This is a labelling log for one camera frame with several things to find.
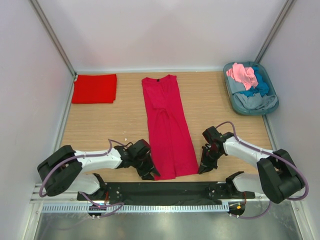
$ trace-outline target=gray cloth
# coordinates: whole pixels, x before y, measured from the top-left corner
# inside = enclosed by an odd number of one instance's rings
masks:
[[[232,77],[227,76],[230,90],[232,94],[238,93],[238,92],[243,92],[246,90],[245,85],[242,82],[237,82],[234,80]]]
[[[246,110],[267,110],[275,106],[278,101],[276,95],[261,97],[259,92],[249,97],[242,93],[235,93],[233,99],[240,108]]]

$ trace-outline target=pink cloth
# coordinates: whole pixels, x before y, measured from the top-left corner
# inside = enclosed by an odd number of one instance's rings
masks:
[[[243,64],[234,63],[232,68],[226,71],[226,75],[232,77],[236,82],[243,83],[245,90],[258,85],[253,68],[244,67]]]
[[[180,98],[177,76],[142,80],[151,157],[161,176],[174,179],[198,172],[195,149]]]

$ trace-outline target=white cable tray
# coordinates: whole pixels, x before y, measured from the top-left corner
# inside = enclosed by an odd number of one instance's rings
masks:
[[[101,213],[112,212],[119,206],[109,207],[106,211],[89,210],[88,203],[44,203],[42,213]],[[228,212],[228,202],[220,205],[198,206],[135,206],[124,205],[117,213],[199,213],[199,212]]]

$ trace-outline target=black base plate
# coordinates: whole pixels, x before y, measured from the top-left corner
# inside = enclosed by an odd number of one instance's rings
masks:
[[[228,192],[227,183],[218,182],[108,182],[111,204],[137,206],[199,206],[221,204],[219,200],[243,199],[243,192]],[[254,199],[254,192],[245,192]]]

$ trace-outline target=blue cloth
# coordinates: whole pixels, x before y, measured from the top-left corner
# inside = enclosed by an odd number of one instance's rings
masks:
[[[254,70],[254,75],[258,81],[258,85],[254,88],[253,86],[247,91],[241,91],[240,94],[244,94],[247,97],[253,97],[254,94],[260,93],[261,97],[268,94],[269,87],[262,79],[262,76],[259,74],[259,68],[257,66],[252,67]]]
[[[255,93],[253,96],[235,93],[233,99],[239,108],[246,110],[268,110],[273,108],[278,102],[276,95],[261,97],[260,92]]]

